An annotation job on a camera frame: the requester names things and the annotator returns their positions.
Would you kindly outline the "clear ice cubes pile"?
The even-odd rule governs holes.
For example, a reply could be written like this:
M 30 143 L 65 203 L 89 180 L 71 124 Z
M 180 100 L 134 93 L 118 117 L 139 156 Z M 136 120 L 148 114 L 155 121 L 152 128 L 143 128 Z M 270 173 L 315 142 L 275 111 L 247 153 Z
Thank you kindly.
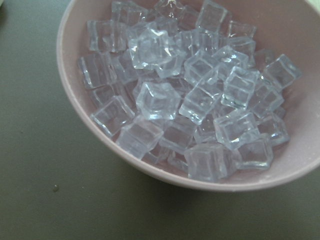
M 301 71 L 256 50 L 256 27 L 221 5 L 113 1 L 109 20 L 86 27 L 90 54 L 77 64 L 90 118 L 135 158 L 218 182 L 268 169 L 289 141 L 282 92 Z

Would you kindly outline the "pink bowl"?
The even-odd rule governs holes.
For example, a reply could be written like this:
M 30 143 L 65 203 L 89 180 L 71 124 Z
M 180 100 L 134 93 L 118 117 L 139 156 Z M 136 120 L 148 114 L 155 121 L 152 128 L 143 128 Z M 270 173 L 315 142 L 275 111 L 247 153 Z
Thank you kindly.
M 95 107 L 77 67 L 86 55 L 88 20 L 111 15 L 109 0 L 72 0 L 67 6 L 57 34 L 57 65 L 64 90 L 84 124 L 110 150 L 141 172 L 161 181 L 185 188 L 243 192 L 272 188 L 294 181 L 320 165 L 320 12 L 306 0 L 221 0 L 233 17 L 253 24 L 258 48 L 270 47 L 286 54 L 302 71 L 300 79 L 284 93 L 284 121 L 290 141 L 275 151 L 268 170 L 242 170 L 222 183 L 189 179 L 172 173 L 166 166 L 156 167 L 126 153 L 90 119 Z

